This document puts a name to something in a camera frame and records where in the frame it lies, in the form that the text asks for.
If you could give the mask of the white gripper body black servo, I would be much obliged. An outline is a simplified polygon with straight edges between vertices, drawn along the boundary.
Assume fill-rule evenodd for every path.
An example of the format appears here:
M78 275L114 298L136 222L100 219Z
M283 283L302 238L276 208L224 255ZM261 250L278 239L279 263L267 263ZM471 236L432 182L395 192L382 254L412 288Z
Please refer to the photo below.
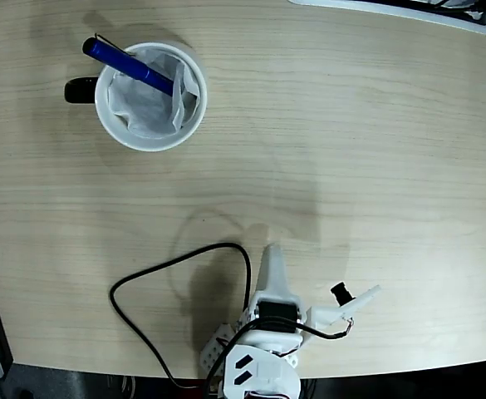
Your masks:
M300 323L302 316L296 303L279 303L261 299L253 306L247 306L241 315L241 327L254 319L277 316ZM302 334L295 328L281 324L264 323L246 332L241 344L252 347L300 347Z

